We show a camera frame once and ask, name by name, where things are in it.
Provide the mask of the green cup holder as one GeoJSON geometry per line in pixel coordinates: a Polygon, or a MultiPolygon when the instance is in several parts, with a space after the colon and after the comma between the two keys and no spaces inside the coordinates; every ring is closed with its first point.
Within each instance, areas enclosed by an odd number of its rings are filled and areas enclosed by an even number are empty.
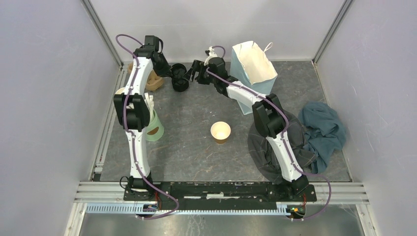
{"type": "Polygon", "coordinates": [[[164,127],[155,110],[152,111],[152,119],[146,128],[146,140],[149,142],[158,141],[164,134],[164,127]]]}

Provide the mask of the teal blue cloth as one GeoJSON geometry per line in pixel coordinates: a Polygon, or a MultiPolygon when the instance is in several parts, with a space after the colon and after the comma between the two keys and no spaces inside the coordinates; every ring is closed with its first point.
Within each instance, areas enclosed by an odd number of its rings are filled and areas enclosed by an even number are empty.
{"type": "Polygon", "coordinates": [[[314,154],[310,164],[312,173],[323,173],[335,150],[342,150],[346,142],[346,128],[337,112],[327,104],[308,102],[299,112],[298,119],[306,128],[303,149],[314,154]]]}

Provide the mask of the brown pulp cup carriers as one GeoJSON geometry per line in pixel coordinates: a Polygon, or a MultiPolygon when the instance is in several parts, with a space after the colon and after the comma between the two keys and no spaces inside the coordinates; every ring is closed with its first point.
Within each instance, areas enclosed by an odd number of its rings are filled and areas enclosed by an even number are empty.
{"type": "Polygon", "coordinates": [[[149,74],[146,83],[146,90],[155,91],[164,84],[164,79],[156,74],[154,70],[149,74]]]}

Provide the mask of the brown paper coffee cup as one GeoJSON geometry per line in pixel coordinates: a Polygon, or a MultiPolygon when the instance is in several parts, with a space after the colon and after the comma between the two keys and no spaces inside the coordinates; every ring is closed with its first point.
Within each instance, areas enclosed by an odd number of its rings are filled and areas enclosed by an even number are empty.
{"type": "Polygon", "coordinates": [[[226,122],[218,121],[211,126],[210,133],[217,144],[224,144],[231,134],[231,127],[226,122]]]}

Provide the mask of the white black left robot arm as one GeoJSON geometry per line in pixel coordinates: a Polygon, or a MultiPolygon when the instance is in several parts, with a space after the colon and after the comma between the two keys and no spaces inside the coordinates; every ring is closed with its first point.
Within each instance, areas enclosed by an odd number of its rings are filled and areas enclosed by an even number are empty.
{"type": "Polygon", "coordinates": [[[145,88],[151,72],[159,77],[170,74],[170,66],[162,49],[163,41],[159,37],[145,36],[140,48],[132,52],[133,68],[126,86],[113,98],[118,121],[129,143],[131,168],[125,191],[145,201],[151,199],[156,190],[147,159],[146,128],[151,112],[146,104],[145,88]]]}

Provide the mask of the white stir sticks bundle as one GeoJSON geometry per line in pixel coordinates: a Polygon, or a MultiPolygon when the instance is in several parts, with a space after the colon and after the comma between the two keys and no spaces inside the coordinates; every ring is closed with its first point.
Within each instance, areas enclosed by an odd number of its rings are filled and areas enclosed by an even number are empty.
{"type": "Polygon", "coordinates": [[[145,102],[146,102],[146,105],[147,105],[150,113],[153,113],[153,110],[154,110],[154,100],[153,100],[153,98],[154,98],[154,96],[152,94],[145,93],[145,102]]]}

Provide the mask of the stack of black lids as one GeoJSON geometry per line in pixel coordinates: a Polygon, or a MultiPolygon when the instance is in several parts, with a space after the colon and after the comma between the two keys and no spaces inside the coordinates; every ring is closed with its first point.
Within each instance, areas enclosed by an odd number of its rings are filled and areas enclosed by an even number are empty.
{"type": "Polygon", "coordinates": [[[172,87],[177,92],[184,92],[189,87],[189,80],[185,78],[187,70],[181,63],[175,63],[171,66],[172,87]]]}

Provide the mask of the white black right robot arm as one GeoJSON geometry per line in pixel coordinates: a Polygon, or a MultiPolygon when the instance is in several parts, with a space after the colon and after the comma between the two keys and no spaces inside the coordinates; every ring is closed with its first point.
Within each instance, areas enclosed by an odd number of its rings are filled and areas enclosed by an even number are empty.
{"type": "Polygon", "coordinates": [[[253,162],[267,180],[283,186],[287,199],[298,200],[309,182],[291,148],[288,131],[292,122],[278,97],[256,92],[228,74],[220,57],[193,61],[187,75],[199,84],[213,84],[219,94],[252,109],[254,122],[247,142],[253,162]]]}

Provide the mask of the light blue paper bag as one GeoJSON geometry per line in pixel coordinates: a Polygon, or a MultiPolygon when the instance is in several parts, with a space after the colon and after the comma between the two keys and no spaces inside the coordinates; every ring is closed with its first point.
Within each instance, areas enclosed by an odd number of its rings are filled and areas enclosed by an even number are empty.
{"type": "Polygon", "coordinates": [[[232,47],[230,75],[250,89],[270,94],[277,78],[277,72],[266,52],[273,46],[270,42],[261,48],[254,41],[246,41],[232,47]]]}

